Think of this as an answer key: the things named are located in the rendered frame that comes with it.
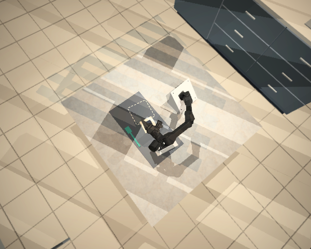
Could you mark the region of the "green small trowel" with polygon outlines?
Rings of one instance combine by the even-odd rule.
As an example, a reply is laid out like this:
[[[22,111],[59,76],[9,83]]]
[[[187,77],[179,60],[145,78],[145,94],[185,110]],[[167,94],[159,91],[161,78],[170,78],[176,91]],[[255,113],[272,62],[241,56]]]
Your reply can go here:
[[[130,134],[130,135],[132,136],[132,138],[134,139],[134,141],[135,141],[135,142],[137,143],[137,145],[140,147],[138,141],[135,139],[135,137],[134,137],[133,134],[131,133],[132,130],[129,128],[129,126],[127,126],[127,127],[125,128],[125,130],[126,130],[126,132],[127,132],[128,134]]]

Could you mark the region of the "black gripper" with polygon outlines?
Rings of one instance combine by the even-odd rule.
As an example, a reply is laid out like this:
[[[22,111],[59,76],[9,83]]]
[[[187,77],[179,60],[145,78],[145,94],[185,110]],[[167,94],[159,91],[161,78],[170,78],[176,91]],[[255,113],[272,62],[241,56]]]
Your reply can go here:
[[[150,134],[154,139],[159,136],[160,132],[156,130],[155,126],[152,123],[147,123],[141,119],[143,126],[148,134]]]

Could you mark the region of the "cream tile with dark square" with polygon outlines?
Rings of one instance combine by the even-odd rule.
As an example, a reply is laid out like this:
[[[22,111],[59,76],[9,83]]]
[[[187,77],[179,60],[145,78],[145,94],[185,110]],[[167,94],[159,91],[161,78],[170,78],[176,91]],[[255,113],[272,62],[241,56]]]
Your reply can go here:
[[[152,123],[153,125],[156,125],[156,123],[154,122],[154,120],[152,119],[152,117],[151,117],[151,116],[150,116],[150,117],[148,117],[148,118],[146,118],[146,119],[144,119],[144,121],[146,121],[147,123]],[[141,124],[141,126],[142,126],[143,130],[145,131],[145,133],[147,133],[147,132],[146,132],[146,130],[145,130],[145,128],[144,128],[144,126],[143,126],[142,121],[140,121],[140,124]]]

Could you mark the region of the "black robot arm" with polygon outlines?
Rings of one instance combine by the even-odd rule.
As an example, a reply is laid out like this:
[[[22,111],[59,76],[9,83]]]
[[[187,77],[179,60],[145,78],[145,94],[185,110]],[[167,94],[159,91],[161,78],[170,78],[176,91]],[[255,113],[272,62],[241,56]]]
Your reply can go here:
[[[176,128],[172,132],[168,132],[165,135],[162,135],[160,133],[159,136],[156,137],[155,140],[153,140],[153,142],[148,146],[148,148],[152,152],[155,152],[156,150],[158,150],[158,148],[160,146],[162,146],[162,148],[164,148],[164,147],[172,145],[179,135],[181,135],[188,128],[192,127],[192,124],[193,124],[193,122],[195,120],[195,117],[194,117],[194,115],[192,113],[192,106],[191,106],[191,104],[192,104],[193,100],[192,100],[192,97],[190,95],[190,92],[189,91],[186,91],[186,92],[182,91],[178,96],[179,96],[179,98],[181,100],[184,101],[184,103],[186,105],[186,111],[184,113],[184,115],[185,115],[185,122],[183,124],[181,124],[178,128]],[[163,122],[158,120],[157,124],[154,125],[155,129],[157,131],[160,131],[159,129],[163,128],[162,123]]]

